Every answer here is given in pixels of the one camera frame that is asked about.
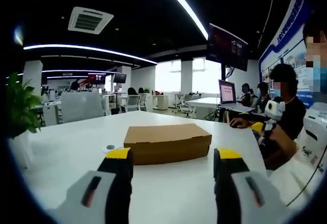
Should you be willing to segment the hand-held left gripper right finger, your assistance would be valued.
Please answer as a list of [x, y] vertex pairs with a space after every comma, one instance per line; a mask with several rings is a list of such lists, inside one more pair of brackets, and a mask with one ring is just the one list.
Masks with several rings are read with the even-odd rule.
[[217, 223], [283, 223], [291, 214], [268, 178], [233, 150], [214, 149], [214, 179]]

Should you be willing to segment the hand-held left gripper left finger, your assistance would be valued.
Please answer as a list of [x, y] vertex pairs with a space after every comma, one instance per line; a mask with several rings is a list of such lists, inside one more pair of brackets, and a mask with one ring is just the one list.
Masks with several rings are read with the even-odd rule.
[[57, 223], [128, 223], [132, 178], [131, 148], [111, 150], [96, 171], [68, 188], [65, 200], [49, 214]]

